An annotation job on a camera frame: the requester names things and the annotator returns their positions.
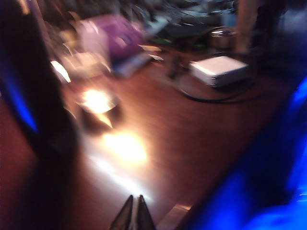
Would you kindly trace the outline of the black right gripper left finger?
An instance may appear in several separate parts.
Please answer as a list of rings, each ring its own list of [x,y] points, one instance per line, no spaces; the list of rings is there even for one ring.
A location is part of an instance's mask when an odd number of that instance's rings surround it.
[[[118,212],[115,219],[112,221],[110,230],[128,230],[132,217],[133,195],[130,195],[123,207]]]

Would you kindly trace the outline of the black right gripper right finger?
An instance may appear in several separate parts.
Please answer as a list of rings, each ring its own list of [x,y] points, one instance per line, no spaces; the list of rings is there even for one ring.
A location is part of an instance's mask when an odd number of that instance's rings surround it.
[[[156,230],[150,211],[146,205],[143,195],[139,196],[137,209],[137,229]]]

